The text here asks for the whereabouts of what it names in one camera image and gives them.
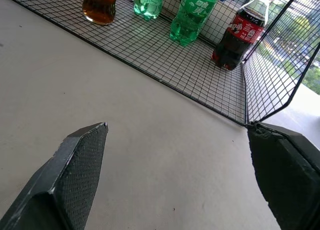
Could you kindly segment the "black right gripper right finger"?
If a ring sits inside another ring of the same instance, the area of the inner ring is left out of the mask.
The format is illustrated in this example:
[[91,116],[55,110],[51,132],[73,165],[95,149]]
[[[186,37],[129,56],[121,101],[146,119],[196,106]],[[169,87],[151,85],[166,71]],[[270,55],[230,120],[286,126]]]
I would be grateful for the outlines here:
[[320,150],[303,134],[252,122],[247,126],[259,189],[282,230],[320,228]]

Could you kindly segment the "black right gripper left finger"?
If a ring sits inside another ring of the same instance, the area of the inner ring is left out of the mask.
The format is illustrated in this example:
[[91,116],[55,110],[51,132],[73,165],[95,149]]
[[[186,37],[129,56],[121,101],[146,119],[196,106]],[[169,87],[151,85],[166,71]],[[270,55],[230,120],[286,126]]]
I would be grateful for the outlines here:
[[78,129],[29,179],[0,221],[2,230],[83,230],[99,184],[106,122]]

